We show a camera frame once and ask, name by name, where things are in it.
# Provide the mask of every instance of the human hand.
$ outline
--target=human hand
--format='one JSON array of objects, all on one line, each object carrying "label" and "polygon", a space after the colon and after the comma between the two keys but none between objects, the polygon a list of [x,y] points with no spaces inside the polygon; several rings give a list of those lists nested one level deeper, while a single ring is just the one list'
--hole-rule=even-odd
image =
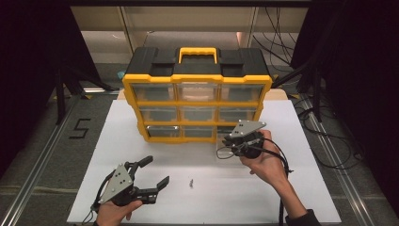
[{"label": "human hand", "polygon": [[100,226],[120,225],[123,218],[130,220],[132,212],[143,204],[142,201],[133,201],[125,206],[117,206],[109,201],[100,205],[97,215],[97,224]]},{"label": "human hand", "polygon": [[[271,132],[260,130],[264,138],[272,139]],[[265,140],[263,148],[279,154],[279,149],[270,141]],[[251,169],[250,174],[256,174],[259,178],[270,184],[275,189],[287,186],[288,179],[285,169],[279,158],[270,153],[261,153],[257,158],[250,159],[240,156],[241,162]]]}]

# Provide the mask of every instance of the black cable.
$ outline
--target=black cable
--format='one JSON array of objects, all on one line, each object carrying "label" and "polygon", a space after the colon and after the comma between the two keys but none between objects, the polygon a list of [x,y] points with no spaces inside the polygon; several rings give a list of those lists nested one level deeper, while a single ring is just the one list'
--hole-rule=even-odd
[{"label": "black cable", "polygon": [[88,215],[85,217],[85,219],[83,219],[81,225],[85,225],[85,224],[89,223],[92,219],[93,219],[93,211],[90,210],[90,212],[88,212]]},{"label": "black cable", "polygon": [[94,212],[98,213],[99,208],[100,208],[99,200],[100,200],[100,198],[101,198],[101,192],[103,191],[103,188],[104,188],[105,184],[109,181],[109,179],[111,179],[111,177],[112,177],[112,175],[114,174],[114,172],[115,172],[115,171],[113,170],[111,173],[109,173],[109,174],[105,177],[105,179],[103,180],[103,182],[101,183],[100,188],[99,188],[99,190],[97,191],[96,199],[94,200],[93,204],[90,206],[90,211],[91,211],[91,212],[94,211]]},{"label": "black cable", "polygon": [[[269,12],[267,11],[267,8],[264,8],[264,10],[266,11],[267,17],[269,18],[269,21],[270,21],[270,23],[272,24],[273,29],[274,29],[274,31],[275,31],[273,40],[271,40],[270,52],[272,52],[273,45],[276,44],[276,43],[275,43],[276,36],[278,36],[278,37],[279,37],[279,40],[280,40],[280,43],[281,43],[280,46],[281,46],[281,48],[282,48],[282,52],[284,53],[286,60],[283,60],[281,57],[279,57],[279,59],[282,60],[282,61],[283,61],[284,63],[286,63],[287,65],[290,65],[290,62],[289,62],[288,57],[287,57],[287,55],[286,55],[286,51],[288,52],[288,50],[286,49],[286,46],[284,45],[284,43],[283,43],[283,41],[282,41],[281,34],[279,34],[278,30],[276,29],[276,27],[275,27],[275,25],[274,25],[274,23],[273,23],[273,21],[272,21],[272,19],[271,19],[271,17],[270,17]],[[279,26],[279,8],[278,8],[278,18],[277,18],[277,20],[278,20],[278,26]],[[272,60],[272,57],[271,57],[271,56],[269,56],[269,60],[270,60],[270,65],[271,65],[274,69],[276,69],[277,71],[285,72],[285,73],[290,73],[290,71],[285,71],[285,70],[278,69],[278,68],[273,64],[273,60]]]},{"label": "black cable", "polygon": [[[320,101],[323,101],[323,99],[325,99],[325,101],[331,105],[331,100],[328,98],[328,96],[327,96],[327,94],[326,94],[326,91],[324,91],[324,92],[322,91],[321,94],[323,94],[323,95],[321,95],[322,99],[321,99]],[[346,125],[344,122],[342,122],[342,121],[340,120],[340,118],[339,118],[338,115],[335,113],[335,111],[333,112],[333,114],[334,114],[334,118],[329,117],[329,116],[327,116],[327,115],[325,115],[325,114],[322,114],[322,115],[323,115],[323,116],[326,116],[326,117],[328,117],[328,118],[331,118],[331,119],[336,119],[336,120],[338,120],[338,121],[341,123],[341,125],[346,129],[346,131],[350,131],[350,129],[347,127],[347,125]],[[353,135],[350,136],[350,137],[351,137],[351,138],[348,138],[348,139],[349,139],[349,140],[352,140],[353,142],[355,142],[355,143],[357,144],[357,148],[358,148],[358,150],[357,150],[355,153],[353,153],[354,158],[356,158],[356,159],[358,159],[358,160],[360,160],[360,161],[363,160],[363,159],[365,159],[365,155],[366,155],[365,150],[366,150],[366,149],[365,149],[364,145],[363,145],[362,143],[360,143],[357,139],[355,139],[355,138],[353,137]]]},{"label": "black cable", "polygon": [[292,58],[292,57],[291,57],[291,55],[288,53],[288,50],[287,50],[287,48],[286,48],[284,42],[282,41],[281,33],[280,33],[280,31],[279,31],[279,12],[280,12],[280,8],[276,8],[276,15],[277,15],[276,26],[274,25],[274,23],[273,23],[273,21],[272,21],[272,19],[271,19],[271,17],[270,17],[269,12],[267,11],[267,8],[264,8],[264,10],[266,11],[267,17],[269,18],[269,21],[270,21],[270,23],[272,24],[273,29],[274,29],[274,31],[275,31],[275,36],[274,36],[274,38],[273,38],[273,42],[274,42],[276,36],[278,36],[278,37],[279,37],[279,41],[280,41],[280,43],[281,43],[281,45],[282,45],[282,52],[284,52],[284,55],[285,55],[285,57],[287,58],[287,61],[288,61],[287,54],[290,56],[290,58]]},{"label": "black cable", "polygon": [[[270,41],[270,42],[273,42],[272,40],[270,40],[270,39],[264,34],[264,32],[262,32],[262,34],[263,34],[263,36],[264,36],[265,39],[267,39],[267,40]],[[294,50],[294,48],[291,48],[291,47],[289,47],[289,46],[284,46],[284,45],[282,45],[282,44],[275,43],[275,42],[274,42],[274,44],[280,46],[281,48],[287,48],[287,49],[290,49],[290,50]]]},{"label": "black cable", "polygon": [[258,44],[259,44],[267,53],[273,55],[274,57],[277,57],[279,60],[283,61],[284,63],[289,64],[288,61],[285,61],[285,59],[281,58],[281,57],[278,56],[277,54],[273,53],[271,50],[267,49],[267,47],[265,47],[264,45],[262,45],[261,42],[258,41],[254,35],[252,35],[252,38],[253,38],[256,42],[258,42]]},{"label": "black cable", "polygon": [[279,13],[280,13],[280,8],[276,8],[276,15],[277,15],[276,28],[277,28],[277,32],[278,32],[278,34],[279,34],[279,41],[281,42],[281,45],[284,46],[284,47],[282,48],[282,51],[284,52],[284,54],[285,54],[285,52],[287,52],[288,56],[289,56],[290,59],[291,59],[291,58],[293,58],[293,57],[290,55],[290,53],[288,52],[287,47],[285,46],[284,42],[282,41],[281,31],[280,31],[280,27],[279,27]]},{"label": "black cable", "polygon": [[307,98],[305,98],[305,99],[301,99],[300,101],[296,102],[296,103],[294,104],[294,106],[296,106],[296,105],[298,105],[299,103],[302,103],[302,102],[304,102],[304,101],[310,100],[311,98],[312,98],[312,97],[307,97]]},{"label": "black cable", "polygon": [[295,110],[301,110],[301,111],[305,111],[306,109],[303,108],[302,106],[295,106],[294,107]]},{"label": "black cable", "polygon": [[296,41],[295,41],[294,37],[291,35],[291,33],[288,33],[288,35],[291,37],[291,39],[293,40],[293,42],[296,44]]},{"label": "black cable", "polygon": [[[306,121],[307,121],[307,119],[310,118],[310,117],[309,117],[309,114],[310,114],[312,111],[313,111],[313,108],[309,108],[309,109],[305,109],[304,111],[302,111],[302,112],[300,112],[299,114],[297,114],[297,116],[299,117],[299,120],[301,121],[302,127],[303,127],[304,129],[306,129],[307,131],[309,131],[310,133],[315,134],[315,135],[318,135],[318,136],[330,137],[330,138],[337,138],[337,139],[339,139],[341,142],[343,142],[343,143],[346,145],[346,147],[347,147],[346,150],[348,150],[348,156],[345,158],[344,161],[342,161],[341,163],[338,163],[336,166],[331,166],[331,165],[329,165],[329,164],[324,163],[324,162],[319,158],[319,156],[316,154],[316,152],[311,148],[311,152],[313,153],[314,158],[316,159],[316,161],[317,161],[321,166],[323,166],[323,167],[326,167],[326,168],[329,168],[329,169],[335,169],[335,170],[349,170],[349,169],[354,168],[357,164],[359,164],[360,161],[361,161],[362,159],[361,159],[361,158],[358,158],[357,156],[355,156],[355,155],[353,154],[353,151],[352,151],[352,149],[350,148],[350,145],[346,142],[346,140],[351,140],[349,137],[342,137],[342,136],[332,135],[332,134],[329,134],[329,133],[325,133],[325,132],[321,132],[321,131],[316,131],[316,130],[313,130],[313,129],[309,128],[309,126],[306,124]],[[355,159],[358,160],[358,162],[355,163],[355,164],[353,164],[353,165],[351,165],[351,166],[349,166],[349,167],[345,167],[344,164],[346,164],[346,163],[350,160],[350,157],[351,157],[352,155],[354,156]]]},{"label": "black cable", "polygon": [[[273,156],[275,156],[275,157],[277,157],[279,160],[281,160],[282,165],[283,165],[284,170],[285,170],[285,173],[286,173],[286,175],[287,175],[287,177],[288,177],[288,174],[289,174],[290,172],[292,172],[292,171],[290,170],[290,168],[289,168],[289,166],[288,166],[287,158],[286,158],[284,152],[282,151],[282,149],[279,147],[279,145],[278,145],[276,142],[274,142],[274,141],[271,140],[271,139],[268,139],[268,138],[264,138],[264,137],[263,137],[263,138],[262,138],[262,141],[263,141],[263,142],[268,141],[268,142],[273,143],[273,144],[276,146],[276,148],[279,149],[279,151],[281,152],[282,156],[281,156],[280,154],[278,154],[278,153],[272,152],[272,151],[267,150],[267,149],[264,149],[264,148],[258,148],[258,147],[255,147],[255,146],[250,146],[250,148],[255,149],[255,150],[259,150],[259,151],[261,151],[261,152],[263,152],[263,153],[272,154]],[[234,146],[234,149],[237,149],[237,152],[240,152],[240,150],[241,150],[242,148],[247,148],[247,146],[248,146],[247,143],[244,142],[244,143],[242,143],[242,144],[240,144],[240,145]],[[222,147],[222,148],[217,149],[217,150],[216,150],[216,156],[217,156],[219,159],[227,159],[227,158],[233,157],[233,156],[235,155],[235,153],[233,153],[233,154],[232,154],[231,156],[229,156],[229,157],[220,158],[220,157],[218,156],[218,151],[220,151],[220,150],[223,149],[223,148],[232,148],[232,147],[230,147],[230,146],[225,146],[225,147]],[[282,202],[282,200],[280,200],[280,201],[279,201],[279,226],[282,226],[282,225],[283,225],[283,220],[284,220],[284,203]]]}]

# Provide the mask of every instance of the yellow storage organizer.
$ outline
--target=yellow storage organizer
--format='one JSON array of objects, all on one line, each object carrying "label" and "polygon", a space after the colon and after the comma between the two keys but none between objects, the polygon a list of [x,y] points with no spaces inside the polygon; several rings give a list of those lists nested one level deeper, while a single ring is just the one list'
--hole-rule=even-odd
[{"label": "yellow storage organizer", "polygon": [[259,49],[140,47],[122,82],[144,139],[182,143],[257,121],[272,79]]}]

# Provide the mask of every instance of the white table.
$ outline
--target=white table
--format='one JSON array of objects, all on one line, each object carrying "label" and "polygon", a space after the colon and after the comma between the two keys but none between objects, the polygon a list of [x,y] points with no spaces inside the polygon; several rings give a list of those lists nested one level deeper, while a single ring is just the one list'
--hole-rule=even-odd
[{"label": "white table", "polygon": [[[307,208],[320,222],[341,222],[310,146],[290,101],[265,101],[260,121],[287,156],[290,181]],[[153,205],[143,205],[130,222],[149,224],[260,224],[276,223],[279,197],[239,159],[215,156],[215,144],[147,143],[136,129],[136,115],[126,101],[114,101],[68,217],[82,222],[104,177],[118,163],[152,155],[153,162],[136,173],[135,186],[151,188],[170,176]]]}]

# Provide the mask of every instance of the organizer handle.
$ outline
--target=organizer handle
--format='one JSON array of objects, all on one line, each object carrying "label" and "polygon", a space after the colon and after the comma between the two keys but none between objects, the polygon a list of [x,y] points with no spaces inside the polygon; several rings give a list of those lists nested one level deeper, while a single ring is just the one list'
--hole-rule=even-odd
[{"label": "organizer handle", "polygon": [[183,55],[213,55],[217,63],[216,48],[212,47],[183,47],[180,48],[179,63],[182,63]]}]

